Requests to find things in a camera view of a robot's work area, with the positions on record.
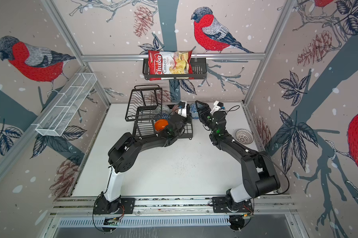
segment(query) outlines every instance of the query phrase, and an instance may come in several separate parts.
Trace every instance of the white table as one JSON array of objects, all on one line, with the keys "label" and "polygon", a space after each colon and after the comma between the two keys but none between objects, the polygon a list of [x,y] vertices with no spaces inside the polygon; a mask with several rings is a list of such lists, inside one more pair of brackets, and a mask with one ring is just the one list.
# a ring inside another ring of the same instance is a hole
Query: white table
[{"label": "white table", "polygon": [[[224,103],[228,110],[240,103]],[[98,196],[109,179],[108,151],[134,122],[125,121],[127,104],[112,104],[73,191],[74,197]],[[227,130],[249,129],[243,109],[229,112]],[[255,142],[247,145],[257,150]],[[242,183],[240,163],[212,145],[209,132],[193,120],[193,139],[178,139],[169,147],[145,150],[126,172],[123,196],[222,195]]]}]

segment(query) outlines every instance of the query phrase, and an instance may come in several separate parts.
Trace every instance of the black dish rack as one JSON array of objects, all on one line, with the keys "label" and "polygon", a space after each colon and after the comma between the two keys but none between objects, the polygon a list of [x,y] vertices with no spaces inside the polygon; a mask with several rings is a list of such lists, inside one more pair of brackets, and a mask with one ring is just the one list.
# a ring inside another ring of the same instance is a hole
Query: black dish rack
[{"label": "black dish rack", "polygon": [[143,59],[143,75],[146,80],[151,78],[171,79],[205,79],[207,77],[207,64],[205,58],[191,58],[192,74],[150,74],[148,59]]},{"label": "black dish rack", "polygon": [[[154,88],[140,88],[143,86],[155,86]],[[131,91],[129,105],[126,111],[126,121],[134,121],[133,136],[144,137],[156,134],[155,122],[162,119],[162,88],[157,84],[137,85]],[[192,117],[187,115],[187,123],[184,132],[179,138],[193,137]]]}]

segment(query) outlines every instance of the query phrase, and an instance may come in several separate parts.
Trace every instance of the red and white snack bag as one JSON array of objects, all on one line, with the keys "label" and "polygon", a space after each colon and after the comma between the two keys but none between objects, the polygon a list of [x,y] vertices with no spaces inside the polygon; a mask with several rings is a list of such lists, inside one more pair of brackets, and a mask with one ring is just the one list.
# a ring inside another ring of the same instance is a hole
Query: red and white snack bag
[{"label": "red and white snack bag", "polygon": [[[192,74],[190,65],[192,51],[148,51],[148,67],[150,74]],[[166,80],[168,78],[151,78],[150,80]]]}]

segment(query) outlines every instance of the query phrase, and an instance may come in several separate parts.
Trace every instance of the white plastic cable tray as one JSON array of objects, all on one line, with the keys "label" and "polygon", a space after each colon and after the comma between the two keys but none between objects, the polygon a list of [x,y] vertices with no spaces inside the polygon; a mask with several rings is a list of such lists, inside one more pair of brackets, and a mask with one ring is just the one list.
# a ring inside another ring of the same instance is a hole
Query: white plastic cable tray
[{"label": "white plastic cable tray", "polygon": [[76,74],[76,79],[66,92],[58,93],[62,94],[61,98],[40,122],[36,131],[42,136],[61,136],[96,81],[93,73]]}]

